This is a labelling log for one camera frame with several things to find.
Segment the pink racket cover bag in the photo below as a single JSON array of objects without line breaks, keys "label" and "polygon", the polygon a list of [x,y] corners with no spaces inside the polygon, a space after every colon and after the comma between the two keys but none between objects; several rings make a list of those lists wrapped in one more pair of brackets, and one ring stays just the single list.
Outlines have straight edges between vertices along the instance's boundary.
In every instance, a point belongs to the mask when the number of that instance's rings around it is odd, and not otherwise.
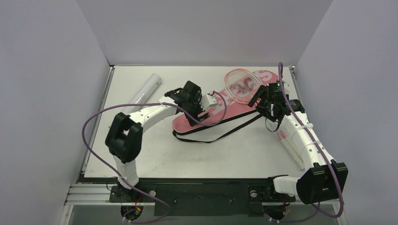
[{"label": "pink racket cover bag", "polygon": [[233,101],[226,93],[225,88],[220,91],[220,94],[223,96],[223,99],[226,101],[227,111],[224,115],[224,105],[223,100],[219,96],[215,98],[218,101],[218,105],[216,107],[210,108],[207,112],[210,114],[210,117],[207,118],[204,123],[213,124],[221,121],[220,124],[250,115],[255,113],[256,110],[253,107],[249,107],[247,104],[239,104]]}]

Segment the pink badminton racket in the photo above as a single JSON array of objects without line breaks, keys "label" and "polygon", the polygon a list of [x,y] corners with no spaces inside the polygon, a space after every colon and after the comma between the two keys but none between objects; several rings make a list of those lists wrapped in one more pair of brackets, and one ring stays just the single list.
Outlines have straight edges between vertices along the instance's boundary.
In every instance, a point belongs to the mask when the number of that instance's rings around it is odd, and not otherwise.
[{"label": "pink badminton racket", "polygon": [[[268,85],[275,83],[278,80],[278,75],[268,70],[258,70],[250,72],[247,69],[236,68],[228,72],[224,77],[224,88],[227,95],[236,103],[248,104],[254,96],[255,92],[261,85]],[[296,163],[298,169],[304,169],[303,160],[292,144],[288,143],[287,136],[282,131],[276,131],[280,143],[285,148],[287,153]]]}]

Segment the white shuttlecock tube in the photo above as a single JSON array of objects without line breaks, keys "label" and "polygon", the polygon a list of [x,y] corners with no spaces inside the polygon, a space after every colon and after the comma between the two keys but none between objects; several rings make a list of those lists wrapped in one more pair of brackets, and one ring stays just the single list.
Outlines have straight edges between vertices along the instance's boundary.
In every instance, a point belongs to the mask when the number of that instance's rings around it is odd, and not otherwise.
[{"label": "white shuttlecock tube", "polygon": [[[152,74],[144,85],[137,91],[129,104],[144,104],[147,99],[155,92],[155,90],[162,84],[162,78],[157,74]],[[126,106],[122,109],[122,113],[130,114],[139,111],[143,106]]]}]

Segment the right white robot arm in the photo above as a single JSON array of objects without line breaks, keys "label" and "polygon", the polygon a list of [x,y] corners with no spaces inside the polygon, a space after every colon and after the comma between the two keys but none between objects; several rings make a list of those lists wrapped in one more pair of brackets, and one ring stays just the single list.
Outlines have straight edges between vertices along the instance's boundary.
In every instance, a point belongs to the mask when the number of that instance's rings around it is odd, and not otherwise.
[{"label": "right white robot arm", "polygon": [[261,85],[250,102],[250,107],[266,118],[269,131],[275,132],[282,146],[295,161],[301,177],[278,175],[265,188],[266,197],[279,200],[284,194],[297,196],[304,204],[338,199],[348,175],[345,163],[338,163],[324,148],[308,120],[302,103],[283,94],[275,82]]}]

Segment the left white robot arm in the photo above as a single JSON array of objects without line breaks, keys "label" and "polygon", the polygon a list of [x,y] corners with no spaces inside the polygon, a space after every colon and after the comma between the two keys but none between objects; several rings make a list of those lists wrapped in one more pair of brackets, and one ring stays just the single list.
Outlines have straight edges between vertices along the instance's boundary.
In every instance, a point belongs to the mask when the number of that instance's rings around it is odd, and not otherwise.
[{"label": "left white robot arm", "polygon": [[166,92],[157,105],[130,114],[120,112],[114,117],[105,145],[116,162],[118,183],[123,187],[121,194],[127,201],[133,202],[140,195],[135,159],[141,151],[144,132],[183,111],[187,112],[186,118],[193,127],[209,118],[206,110],[216,105],[217,99],[213,95],[202,94],[198,85],[187,81],[184,87]]}]

